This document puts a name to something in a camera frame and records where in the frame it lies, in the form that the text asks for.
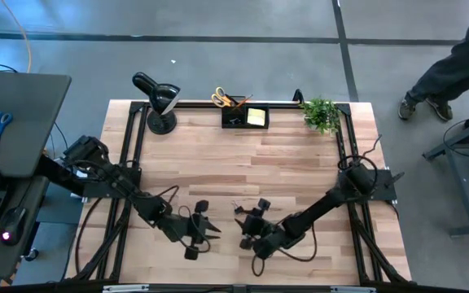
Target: yellow sticky note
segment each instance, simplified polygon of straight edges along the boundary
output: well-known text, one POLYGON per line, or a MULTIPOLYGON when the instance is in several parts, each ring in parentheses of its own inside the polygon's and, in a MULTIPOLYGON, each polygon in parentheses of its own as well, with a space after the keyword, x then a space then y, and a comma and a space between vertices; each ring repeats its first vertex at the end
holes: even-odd
POLYGON ((260 109, 249 108, 248 123, 251 125, 265 125, 265 111, 260 109))

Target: person's leg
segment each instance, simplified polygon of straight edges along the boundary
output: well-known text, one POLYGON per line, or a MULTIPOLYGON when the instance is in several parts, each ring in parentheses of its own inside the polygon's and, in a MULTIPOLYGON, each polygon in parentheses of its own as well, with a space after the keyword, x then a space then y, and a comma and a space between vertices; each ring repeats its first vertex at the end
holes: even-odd
MULTIPOLYGON (((451 55, 433 64, 406 93, 399 109, 400 118, 408 119, 414 113, 415 105, 428 97, 433 97, 434 102, 445 106, 441 107, 443 110, 449 108, 447 104, 449 98, 443 94, 447 94, 447 89, 450 87, 468 79, 469 28, 466 37, 452 48, 451 55)), ((457 91, 448 90, 448 93, 452 92, 457 93, 457 91)))
POLYGON ((469 77, 456 83, 455 85, 448 87, 437 97, 428 97, 426 101, 428 105, 434 109, 439 118, 448 121, 451 120, 454 116, 447 102, 455 100, 467 90, 469 90, 469 77))

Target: potted plant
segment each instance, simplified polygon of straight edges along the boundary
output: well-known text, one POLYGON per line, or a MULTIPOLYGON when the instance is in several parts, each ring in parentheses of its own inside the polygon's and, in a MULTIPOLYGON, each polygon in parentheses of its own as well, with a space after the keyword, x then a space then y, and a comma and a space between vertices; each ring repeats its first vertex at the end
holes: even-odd
POLYGON ((321 134, 337 132, 340 126, 340 111, 328 99, 313 98, 310 103, 302 103, 300 107, 305 114, 305 123, 321 134))

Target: shoe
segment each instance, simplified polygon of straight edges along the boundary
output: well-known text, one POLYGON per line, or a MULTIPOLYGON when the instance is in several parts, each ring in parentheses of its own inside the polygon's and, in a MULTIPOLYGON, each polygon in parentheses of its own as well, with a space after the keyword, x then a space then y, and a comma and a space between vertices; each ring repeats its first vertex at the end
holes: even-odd
POLYGON ((401 100, 397 114, 402 120, 408 120, 415 113, 415 104, 409 103, 406 98, 401 100))
POLYGON ((443 121, 450 121, 454 118, 452 108, 448 105, 448 102, 436 101, 434 98, 427 98, 426 101, 443 121))

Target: lamp base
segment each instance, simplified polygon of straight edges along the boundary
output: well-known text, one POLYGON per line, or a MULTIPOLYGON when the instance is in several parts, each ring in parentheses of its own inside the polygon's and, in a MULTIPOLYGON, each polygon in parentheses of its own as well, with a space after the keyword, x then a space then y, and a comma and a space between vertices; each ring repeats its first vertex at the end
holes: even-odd
POLYGON ((160 115, 151 110, 147 115, 146 124, 155 134, 167 134, 173 131, 175 126, 177 126, 177 116, 173 111, 170 111, 166 115, 160 115))

